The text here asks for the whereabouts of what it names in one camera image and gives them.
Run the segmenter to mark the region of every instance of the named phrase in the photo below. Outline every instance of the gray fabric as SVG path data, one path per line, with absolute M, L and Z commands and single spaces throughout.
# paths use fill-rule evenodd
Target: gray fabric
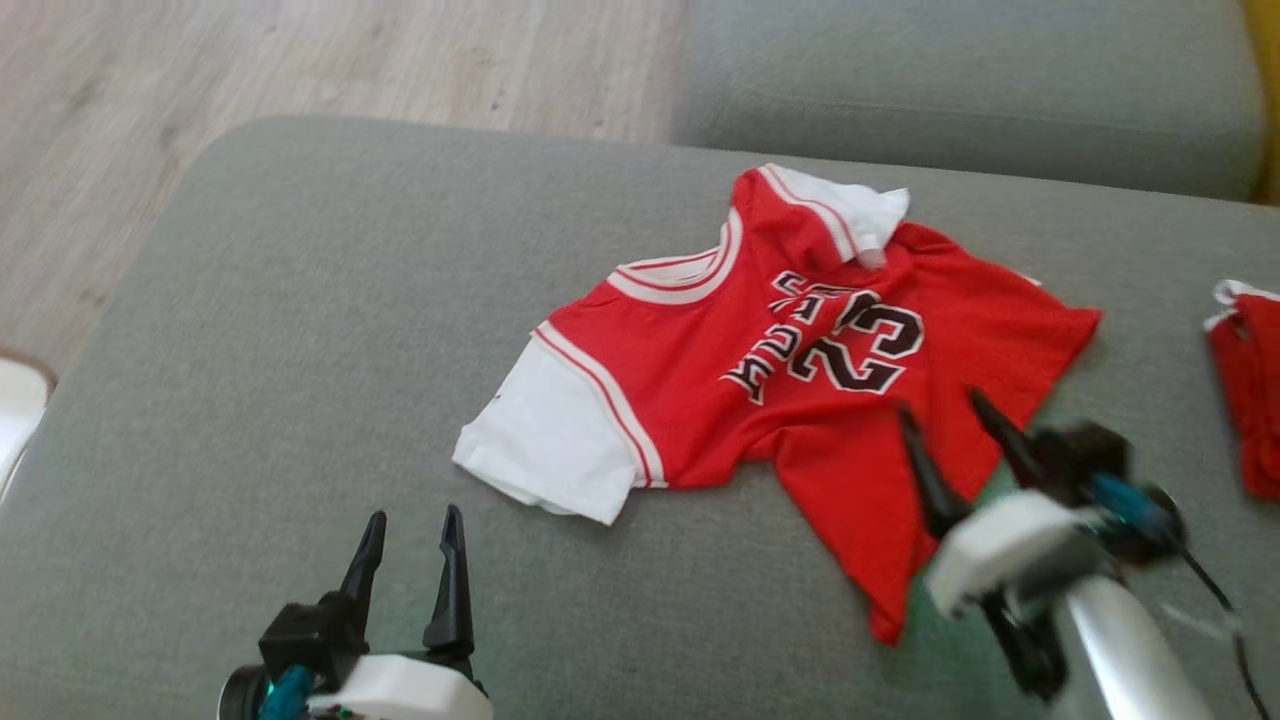
M 448 502 L 499 717 L 1034 716 L 986 630 L 919 592 L 901 647 L 877 647 L 864 597 L 760 468 L 639 492 L 607 529 L 449 462 L 534 324 L 618 261 L 713 245 L 732 179 L 764 159 L 340 119 L 219 141 L 0 505 L 0 719 L 209 717 L 280 605 L 340 580 L 379 507 L 369 635 L 411 650 Z M 781 161 L 909 186 L 914 219 L 1107 311 L 1046 416 L 1134 441 L 1275 688 L 1280 507 L 1242 495 L 1199 322 L 1219 278 L 1280 287 L 1280 213 Z M 1221 717 L 1245 716 L 1229 647 L 1161 610 L 1212 620 L 1207 593 L 1178 568 L 1137 585 Z
M 1266 119 L 1238 0 L 699 0 L 686 145 L 1244 199 Z

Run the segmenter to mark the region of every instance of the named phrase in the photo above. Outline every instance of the red fabric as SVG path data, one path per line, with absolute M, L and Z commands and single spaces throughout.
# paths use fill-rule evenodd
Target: red fabric
M 1244 488 L 1280 500 L 1280 301 L 1242 293 L 1210 328 L 1228 410 L 1240 436 Z
M 709 296 L 662 305 L 607 282 L 557 310 L 550 324 L 617 379 L 659 450 L 669 487 L 719 486 L 744 460 L 772 461 L 872 598 L 876 637 L 892 644 L 910 580 L 933 550 L 899 437 L 897 402 L 910 404 L 948 479 L 973 498 L 998 450 L 973 416 L 965 386 L 982 387 L 1025 424 L 1088 343 L 1100 313 L 1066 307 L 913 223 L 899 227 L 883 270 L 833 263 L 827 225 L 774 195 L 758 173 L 735 186 L 742 245 Z M 868 290 L 878 302 L 859 296 Z M 809 324 L 795 315 L 806 309 Z M 922 331 L 914 348 L 913 325 Z M 797 333 L 786 360 L 759 346 L 772 340 L 785 348 Z M 879 388 L 841 389 L 823 359 L 840 364 L 842 352 L 851 384 L 892 378 Z M 759 402 L 726 378 L 748 355 L 773 365 Z M 797 366 L 797 357 L 810 359 L 813 370 Z

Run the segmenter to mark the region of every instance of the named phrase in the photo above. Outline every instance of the white chair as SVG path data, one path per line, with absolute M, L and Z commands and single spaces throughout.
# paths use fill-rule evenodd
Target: white chair
M 0 502 L 56 382 L 37 363 L 0 356 Z

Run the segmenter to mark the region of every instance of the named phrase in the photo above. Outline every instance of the yellow fabric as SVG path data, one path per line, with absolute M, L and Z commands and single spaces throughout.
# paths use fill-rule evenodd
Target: yellow fabric
M 1271 118 L 1267 160 L 1262 168 L 1257 200 L 1280 205 L 1280 0 L 1248 0 L 1247 5 L 1253 44 L 1267 90 L 1267 114 Z

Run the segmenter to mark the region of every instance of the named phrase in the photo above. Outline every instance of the gray upholstered surface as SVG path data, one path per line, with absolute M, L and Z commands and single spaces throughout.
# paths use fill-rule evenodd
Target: gray upholstered surface
M 1247 197 L 1239 0 L 700 0 L 677 141 Z
M 375 650 L 412 648 L 445 503 L 466 514 L 479 676 L 499 717 L 1024 719 L 993 642 L 916 598 L 900 650 L 768 473 L 644 493 L 616 527 L 451 466 L 526 331 L 613 264 L 716 241 L 758 155 L 280 119 L 192 168 L 0 505 L 0 717 L 206 719 L 288 600 L 390 515 Z M 1050 416 L 1126 433 L 1280 679 L 1280 507 L 1242 496 L 1199 320 L 1280 286 L 1280 213 L 1176 196 L 783 160 L 910 186 L 911 217 L 1107 311 Z M 1226 644 L 1170 568 L 1138 583 L 1242 717 Z M 1272 702 L 1280 702 L 1272 697 Z

